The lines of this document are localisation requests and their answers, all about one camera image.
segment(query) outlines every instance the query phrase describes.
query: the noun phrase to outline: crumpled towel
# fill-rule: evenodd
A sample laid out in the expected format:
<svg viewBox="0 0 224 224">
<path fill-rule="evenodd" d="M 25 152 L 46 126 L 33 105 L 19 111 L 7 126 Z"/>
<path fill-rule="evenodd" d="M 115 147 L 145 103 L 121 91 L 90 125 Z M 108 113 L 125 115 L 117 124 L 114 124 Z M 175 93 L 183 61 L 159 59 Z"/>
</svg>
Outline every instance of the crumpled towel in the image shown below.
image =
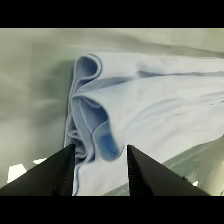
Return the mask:
<svg viewBox="0 0 224 224">
<path fill-rule="evenodd" d="M 128 182 L 126 145 L 160 163 L 224 133 L 224 60 L 91 53 L 74 66 L 65 128 L 74 195 Z"/>
</svg>

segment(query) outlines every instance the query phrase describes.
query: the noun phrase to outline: garment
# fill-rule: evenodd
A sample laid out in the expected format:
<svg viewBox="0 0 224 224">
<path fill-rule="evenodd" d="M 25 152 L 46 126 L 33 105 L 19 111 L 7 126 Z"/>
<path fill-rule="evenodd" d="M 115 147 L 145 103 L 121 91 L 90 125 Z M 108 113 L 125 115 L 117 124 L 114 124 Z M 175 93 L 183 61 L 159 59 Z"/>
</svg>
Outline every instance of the garment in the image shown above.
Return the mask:
<svg viewBox="0 0 224 224">
<path fill-rule="evenodd" d="M 224 61 L 91 53 L 74 66 L 65 146 L 76 144 L 73 193 L 128 182 L 125 148 L 160 163 L 224 133 Z"/>
</svg>

